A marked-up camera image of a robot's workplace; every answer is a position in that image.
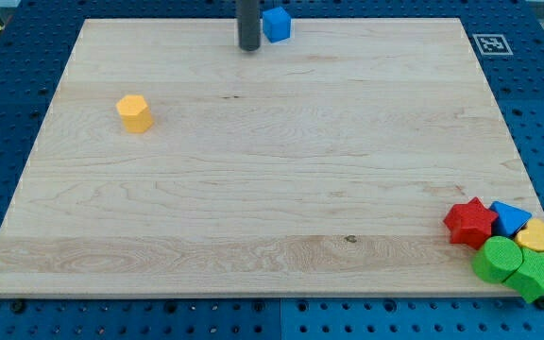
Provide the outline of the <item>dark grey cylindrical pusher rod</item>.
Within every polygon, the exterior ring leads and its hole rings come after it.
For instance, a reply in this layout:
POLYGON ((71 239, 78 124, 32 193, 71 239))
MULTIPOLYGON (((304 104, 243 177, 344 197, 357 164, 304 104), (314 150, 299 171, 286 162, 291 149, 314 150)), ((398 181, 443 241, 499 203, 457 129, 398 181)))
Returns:
POLYGON ((259 1, 237 0, 236 20, 239 47, 246 52, 256 51, 261 45, 259 1))

